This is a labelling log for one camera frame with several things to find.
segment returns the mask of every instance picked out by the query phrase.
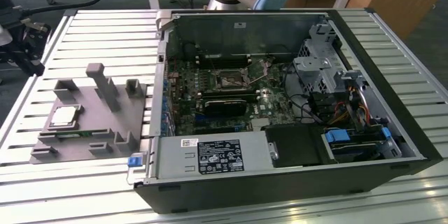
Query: power supply label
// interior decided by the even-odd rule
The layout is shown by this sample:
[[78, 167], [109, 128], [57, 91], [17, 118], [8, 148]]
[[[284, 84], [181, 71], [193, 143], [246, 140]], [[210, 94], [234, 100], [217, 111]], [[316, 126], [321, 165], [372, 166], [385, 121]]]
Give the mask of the power supply label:
[[201, 174], [244, 171], [240, 140], [197, 142], [197, 154]]

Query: gray 3d-printed holder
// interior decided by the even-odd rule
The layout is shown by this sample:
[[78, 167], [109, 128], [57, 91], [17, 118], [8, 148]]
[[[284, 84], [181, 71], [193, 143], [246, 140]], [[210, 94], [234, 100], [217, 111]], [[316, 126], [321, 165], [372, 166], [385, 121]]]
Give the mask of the gray 3d-printed holder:
[[[88, 65], [96, 87], [77, 87], [72, 79], [57, 81], [57, 99], [30, 153], [32, 164], [126, 157], [138, 151], [146, 85], [136, 79], [114, 85], [102, 72], [101, 63]], [[68, 123], [56, 123], [54, 113], [64, 107], [73, 114], [66, 115]]]

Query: blue latch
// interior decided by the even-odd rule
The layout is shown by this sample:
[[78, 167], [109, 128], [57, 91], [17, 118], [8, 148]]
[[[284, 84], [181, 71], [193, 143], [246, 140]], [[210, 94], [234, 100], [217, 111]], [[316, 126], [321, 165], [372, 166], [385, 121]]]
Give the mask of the blue latch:
[[390, 134], [390, 131], [389, 131], [388, 127], [382, 127], [381, 131], [382, 131], [382, 134], [384, 134], [385, 138], [392, 137], [392, 134]]
[[142, 157], [129, 157], [128, 167], [138, 167], [138, 166], [142, 166]]
[[325, 133], [326, 142], [344, 142], [349, 141], [350, 137], [346, 130], [330, 130]]

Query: aluminum extrusion table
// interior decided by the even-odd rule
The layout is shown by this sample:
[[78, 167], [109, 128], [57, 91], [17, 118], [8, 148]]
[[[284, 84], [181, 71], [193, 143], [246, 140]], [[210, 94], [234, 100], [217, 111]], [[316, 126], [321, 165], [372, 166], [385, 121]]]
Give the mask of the aluminum extrusion table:
[[[448, 92], [376, 14], [338, 10], [404, 104], [448, 157]], [[88, 63], [101, 62], [114, 84], [152, 85], [156, 10], [90, 10], [64, 16], [46, 47], [41, 77], [30, 77], [0, 129], [1, 223], [440, 223], [448, 218], [448, 161], [362, 194], [158, 215], [126, 183], [126, 158], [32, 165], [57, 78], [92, 85]], [[350, 57], [348, 60], [356, 68]], [[148, 146], [152, 88], [141, 148]], [[144, 177], [144, 169], [136, 173]]]

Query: floor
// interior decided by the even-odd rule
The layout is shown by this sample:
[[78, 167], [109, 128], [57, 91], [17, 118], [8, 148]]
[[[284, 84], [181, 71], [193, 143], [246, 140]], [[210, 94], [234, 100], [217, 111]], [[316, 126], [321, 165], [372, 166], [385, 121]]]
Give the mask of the floor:
[[[46, 6], [45, 0], [12, 0], [16, 5], [26, 8]], [[78, 3], [88, 0], [56, 0], [57, 4]], [[206, 5], [208, 0], [194, 0], [194, 8]], [[170, 0], [160, 0], [161, 8], [180, 8], [180, 4]], [[144, 9], [149, 8], [146, 0], [101, 0], [85, 9]], [[42, 22], [56, 28], [64, 11], [48, 12], [33, 16], [34, 22]], [[405, 41], [433, 75], [448, 88], [448, 43], [444, 36], [448, 28], [448, 0], [438, 0], [436, 7], [428, 13], [414, 32]], [[25, 74], [13, 66], [0, 63], [0, 126], [14, 104], [21, 88], [26, 82]]]

